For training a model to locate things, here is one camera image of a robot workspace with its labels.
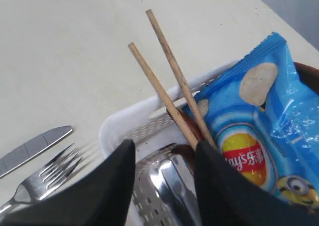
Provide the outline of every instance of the metal strainer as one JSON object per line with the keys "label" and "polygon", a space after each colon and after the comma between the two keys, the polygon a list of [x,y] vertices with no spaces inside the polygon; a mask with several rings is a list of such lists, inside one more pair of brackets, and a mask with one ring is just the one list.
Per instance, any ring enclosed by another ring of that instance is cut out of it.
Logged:
{"label": "metal strainer", "polygon": [[137,163],[133,203],[145,226],[201,226],[193,154],[172,144]]}

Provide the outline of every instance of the table surface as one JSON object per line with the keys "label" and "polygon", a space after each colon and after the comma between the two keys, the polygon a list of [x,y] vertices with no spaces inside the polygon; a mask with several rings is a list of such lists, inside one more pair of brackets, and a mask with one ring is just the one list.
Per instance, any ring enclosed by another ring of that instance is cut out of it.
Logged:
{"label": "table surface", "polygon": [[98,132],[111,114],[155,91],[134,42],[164,88],[176,80],[145,14],[151,8],[187,79],[240,59],[271,32],[295,61],[319,53],[260,0],[0,0],[0,156],[61,125],[74,133],[0,180],[0,204],[68,144],[84,148],[74,183],[102,160]]}

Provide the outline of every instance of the gray wall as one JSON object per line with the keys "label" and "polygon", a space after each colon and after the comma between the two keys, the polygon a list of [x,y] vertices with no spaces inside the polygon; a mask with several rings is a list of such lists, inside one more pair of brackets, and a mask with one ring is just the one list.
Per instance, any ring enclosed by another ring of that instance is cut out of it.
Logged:
{"label": "gray wall", "polygon": [[319,0],[262,0],[319,50]]}

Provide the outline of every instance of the plastic packaging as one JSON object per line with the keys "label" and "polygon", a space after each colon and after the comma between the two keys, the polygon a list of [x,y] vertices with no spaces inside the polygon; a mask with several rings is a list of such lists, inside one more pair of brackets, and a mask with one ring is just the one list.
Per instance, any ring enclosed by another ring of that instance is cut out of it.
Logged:
{"label": "plastic packaging", "polygon": [[285,39],[268,36],[195,100],[228,163],[283,201],[319,212],[319,97],[300,82]]}

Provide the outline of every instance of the fork tines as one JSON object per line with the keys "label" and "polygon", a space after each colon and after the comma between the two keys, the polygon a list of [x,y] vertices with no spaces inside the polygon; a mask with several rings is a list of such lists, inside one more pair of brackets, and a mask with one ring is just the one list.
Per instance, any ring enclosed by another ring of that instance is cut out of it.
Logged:
{"label": "fork tines", "polygon": [[57,154],[40,172],[39,176],[44,177],[47,189],[62,185],[82,160],[81,152],[74,145],[69,145]]}

